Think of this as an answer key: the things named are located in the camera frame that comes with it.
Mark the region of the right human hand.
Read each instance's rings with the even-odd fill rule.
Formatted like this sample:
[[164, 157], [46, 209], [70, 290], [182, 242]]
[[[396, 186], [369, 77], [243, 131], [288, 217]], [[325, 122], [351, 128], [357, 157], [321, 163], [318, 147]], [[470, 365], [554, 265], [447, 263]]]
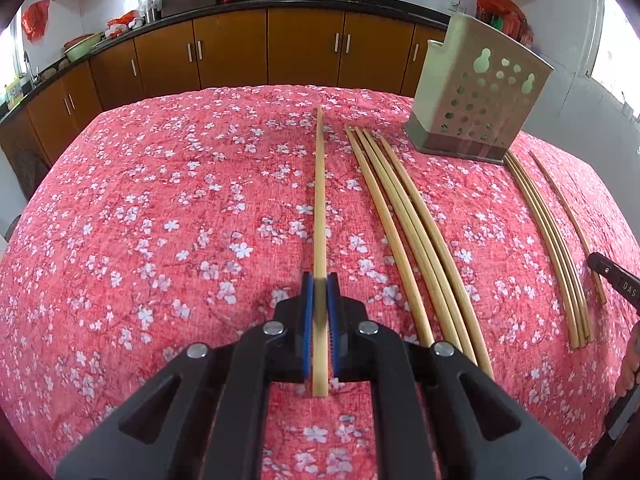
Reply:
[[626, 396], [627, 392], [634, 388], [638, 382], [636, 374], [639, 370], [639, 351], [637, 342], [639, 341], [640, 322], [634, 324], [626, 347], [623, 361], [620, 363], [620, 376], [615, 384], [616, 396]]

